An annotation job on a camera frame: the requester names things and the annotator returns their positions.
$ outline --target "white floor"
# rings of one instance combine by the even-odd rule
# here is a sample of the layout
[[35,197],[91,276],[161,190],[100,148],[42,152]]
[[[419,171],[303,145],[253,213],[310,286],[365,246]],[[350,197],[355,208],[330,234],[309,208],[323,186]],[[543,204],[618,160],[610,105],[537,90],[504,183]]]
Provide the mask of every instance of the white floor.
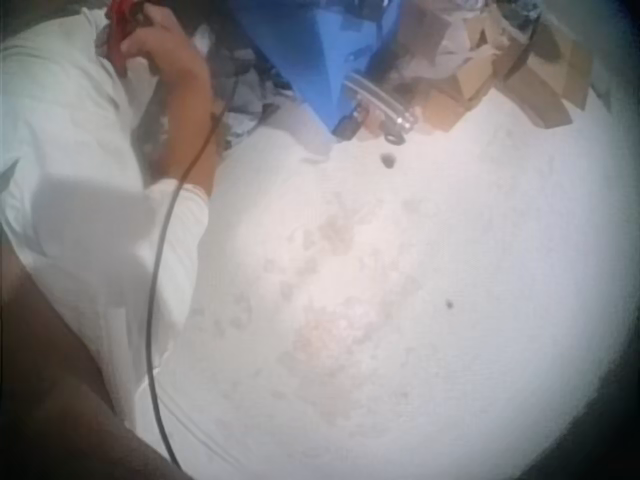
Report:
[[[593,397],[638,305],[624,95],[609,113],[592,94],[574,125],[543,131],[493,91],[450,134],[330,151],[291,105],[237,147],[158,376],[187,471],[522,471]],[[162,450],[148,403],[141,392],[140,428]]]

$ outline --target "person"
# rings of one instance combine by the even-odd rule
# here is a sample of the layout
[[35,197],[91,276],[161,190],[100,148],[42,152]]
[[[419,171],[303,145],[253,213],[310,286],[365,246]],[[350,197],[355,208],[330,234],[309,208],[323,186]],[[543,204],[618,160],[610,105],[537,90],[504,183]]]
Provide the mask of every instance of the person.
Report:
[[[213,94],[208,66],[171,10],[144,12],[150,25],[121,45],[126,79],[96,51],[104,10],[42,23],[1,48],[0,418],[12,465],[3,478],[187,478],[129,428],[146,378],[158,231],[208,138]],[[160,175],[145,182],[131,134],[156,83],[149,62],[167,90],[169,130]],[[189,312],[216,158],[214,137],[171,219],[154,305],[156,367]]]

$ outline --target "white shirt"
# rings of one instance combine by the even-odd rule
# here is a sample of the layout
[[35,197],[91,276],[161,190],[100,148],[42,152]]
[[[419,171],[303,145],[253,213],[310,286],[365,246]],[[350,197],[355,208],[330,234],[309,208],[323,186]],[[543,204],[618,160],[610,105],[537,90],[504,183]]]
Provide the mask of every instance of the white shirt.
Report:
[[[0,220],[23,264],[102,368],[135,423],[145,379],[147,299],[158,231],[177,182],[144,187],[131,143],[155,86],[143,61],[121,80],[96,54],[103,10],[38,25],[2,46]],[[183,326],[208,200],[180,193],[159,276],[156,366]]]

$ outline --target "red tool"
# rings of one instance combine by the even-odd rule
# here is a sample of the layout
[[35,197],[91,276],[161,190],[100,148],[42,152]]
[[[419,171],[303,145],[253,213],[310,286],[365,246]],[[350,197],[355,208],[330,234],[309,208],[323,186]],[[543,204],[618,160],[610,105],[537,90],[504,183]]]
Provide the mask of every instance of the red tool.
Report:
[[107,18],[110,22],[107,58],[121,78],[127,76],[127,62],[120,49],[120,44],[144,22],[143,6],[144,1],[112,0],[107,10]]

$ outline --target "hand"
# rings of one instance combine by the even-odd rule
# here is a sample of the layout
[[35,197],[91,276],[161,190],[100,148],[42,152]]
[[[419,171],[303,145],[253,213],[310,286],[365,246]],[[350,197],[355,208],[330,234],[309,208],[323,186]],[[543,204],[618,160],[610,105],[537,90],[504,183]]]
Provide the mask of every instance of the hand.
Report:
[[153,62],[160,78],[170,87],[197,81],[210,89],[207,64],[173,12],[150,3],[145,3],[143,8],[151,26],[139,27],[122,42],[124,56],[145,57]]

